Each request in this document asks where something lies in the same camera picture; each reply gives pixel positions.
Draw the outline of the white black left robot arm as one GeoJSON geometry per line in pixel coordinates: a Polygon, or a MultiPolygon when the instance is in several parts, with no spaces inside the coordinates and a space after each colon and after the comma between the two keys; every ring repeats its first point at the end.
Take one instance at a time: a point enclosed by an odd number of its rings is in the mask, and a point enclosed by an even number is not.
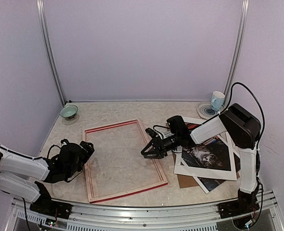
{"type": "Polygon", "coordinates": [[[94,153],[91,142],[61,141],[59,153],[52,157],[31,157],[0,144],[0,190],[36,203],[45,214],[55,210],[55,202],[44,183],[70,182],[83,170],[94,153]]]}

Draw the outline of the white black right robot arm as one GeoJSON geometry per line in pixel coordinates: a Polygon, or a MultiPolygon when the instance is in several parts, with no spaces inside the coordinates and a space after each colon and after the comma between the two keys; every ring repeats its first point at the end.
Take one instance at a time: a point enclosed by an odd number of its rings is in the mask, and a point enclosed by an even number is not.
{"type": "Polygon", "coordinates": [[[265,121],[259,121],[238,103],[228,103],[219,114],[213,116],[193,129],[189,129],[180,115],[167,120],[171,136],[162,139],[156,132],[145,131],[151,141],[142,149],[141,154],[148,159],[161,159],[174,148],[193,148],[221,133],[227,132],[238,147],[241,164],[241,184],[238,199],[234,203],[237,213],[243,214],[253,204],[261,185],[258,178],[260,158],[259,142],[265,129],[265,121]]]}

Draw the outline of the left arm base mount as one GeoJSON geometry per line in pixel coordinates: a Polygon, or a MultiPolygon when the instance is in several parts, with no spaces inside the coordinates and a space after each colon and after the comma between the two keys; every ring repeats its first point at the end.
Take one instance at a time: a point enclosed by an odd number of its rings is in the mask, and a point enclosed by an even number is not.
{"type": "Polygon", "coordinates": [[[49,197],[41,195],[35,202],[31,203],[30,210],[55,218],[69,219],[72,205],[54,201],[49,197]]]}

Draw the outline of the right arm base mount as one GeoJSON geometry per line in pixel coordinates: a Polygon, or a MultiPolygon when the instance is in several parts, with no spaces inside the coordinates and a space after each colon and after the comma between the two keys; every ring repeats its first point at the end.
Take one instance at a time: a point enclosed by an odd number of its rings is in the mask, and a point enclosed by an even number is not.
{"type": "Polygon", "coordinates": [[[257,200],[258,191],[259,186],[252,193],[245,193],[239,189],[236,200],[219,203],[220,218],[234,217],[259,210],[260,206],[257,200]]]}

